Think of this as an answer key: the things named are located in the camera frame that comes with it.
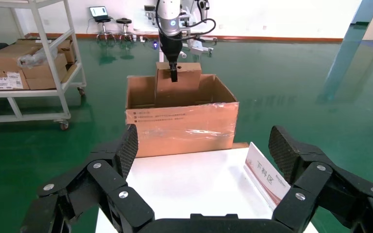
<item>white table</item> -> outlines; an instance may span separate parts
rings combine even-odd
[[[135,159],[127,182],[155,219],[190,214],[271,219],[272,210],[244,171],[248,148]],[[306,233],[317,233],[310,223]],[[116,233],[100,210],[96,233]]]

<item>white wall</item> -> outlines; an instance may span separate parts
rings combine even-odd
[[[0,8],[0,42],[14,43],[21,37],[10,8]]]
[[[156,0],[69,0],[76,33],[86,33],[89,6],[105,5],[110,16],[134,19]],[[211,0],[208,16],[217,21],[212,35],[343,38],[361,0]],[[40,9],[48,33],[68,29],[63,3]],[[17,10],[25,33],[37,32],[29,10]],[[116,23],[106,24],[119,30]],[[99,30],[91,21],[88,33]]]

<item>shipping label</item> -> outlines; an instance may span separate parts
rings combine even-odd
[[[7,72],[7,77],[0,78],[0,90],[23,89],[22,79],[17,72]]]

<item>stool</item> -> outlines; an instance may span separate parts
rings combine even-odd
[[[124,38],[130,36],[130,40],[132,41],[133,33],[128,31],[128,24],[132,23],[132,20],[127,18],[119,18],[117,19],[117,23],[123,24],[123,32],[117,34],[119,35],[119,40],[121,40],[121,36],[124,36]]]
[[[99,23],[102,23],[102,31],[100,31],[97,35],[97,40],[99,39],[100,36],[105,36],[105,40],[106,42],[108,42],[108,37],[112,37],[114,39],[114,41],[116,42],[117,40],[115,39],[115,36],[112,34],[112,32],[110,31],[107,31],[105,29],[105,23],[107,22],[111,22],[111,19],[112,17],[108,17],[108,18],[105,18],[105,19],[95,19],[95,22],[97,22],[98,24]]]

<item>white metal shelf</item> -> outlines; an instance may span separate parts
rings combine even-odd
[[[52,43],[48,44],[46,33],[42,24],[42,19],[38,11],[39,8],[45,7],[57,2],[63,1],[65,6],[65,11],[67,13],[69,30],[66,31],[62,36],[54,40]],[[30,121],[30,120],[54,120],[56,122],[61,122],[63,128],[68,126],[67,119],[70,118],[70,113],[68,109],[68,104],[65,100],[65,92],[69,87],[83,88],[86,86],[86,78],[84,69],[82,67],[81,54],[78,48],[78,42],[75,35],[75,30],[73,28],[72,16],[70,14],[70,8],[68,0],[0,0],[0,7],[8,8],[24,8],[31,9],[32,15],[38,28],[39,36],[42,41],[42,46],[45,51],[48,65],[51,69],[53,79],[55,82],[55,90],[18,90],[18,91],[0,91],[0,98],[7,98],[14,115],[3,115],[0,116],[0,122],[15,122],[15,121]],[[63,41],[65,41],[69,36],[72,36],[73,47],[76,53],[76,68],[72,72],[70,78],[65,82],[61,83],[61,79],[58,77],[58,72],[50,53],[51,49],[56,49]],[[80,83],[73,82],[75,77],[79,72],[82,72],[82,81]],[[17,97],[48,97],[48,96],[58,96],[62,104],[62,113],[46,113],[46,114],[26,114],[23,115],[18,108],[18,105],[14,98]]]
[[[23,8],[23,9],[32,9],[34,6],[30,2],[34,1],[36,3],[36,8],[41,8],[49,6],[51,4],[63,1],[63,0],[0,0],[0,7],[9,7],[9,8]]]

